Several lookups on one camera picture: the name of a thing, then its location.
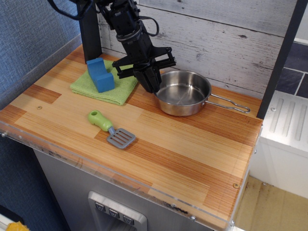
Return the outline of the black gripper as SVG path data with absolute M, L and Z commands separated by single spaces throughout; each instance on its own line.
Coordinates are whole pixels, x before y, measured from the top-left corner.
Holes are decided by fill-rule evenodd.
M 133 76 L 149 93 L 158 92 L 162 82 L 160 69 L 175 66 L 171 47 L 155 47 L 149 35 L 117 36 L 127 55 L 113 62 L 120 78 Z

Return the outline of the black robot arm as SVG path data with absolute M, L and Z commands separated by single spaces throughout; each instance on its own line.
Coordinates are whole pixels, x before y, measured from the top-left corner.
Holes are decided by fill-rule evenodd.
M 157 33 L 149 33 L 140 16 L 137 3 L 133 0 L 82 0 L 84 5 L 81 12 L 73 16 L 81 20 L 96 6 L 97 13 L 101 13 L 111 30 L 115 30 L 116 39 L 126 52 L 124 58 L 113 62 L 119 78 L 134 76 L 143 88 L 150 93 L 160 90 L 160 70 L 176 64 L 171 47 L 156 47 L 151 37 Z

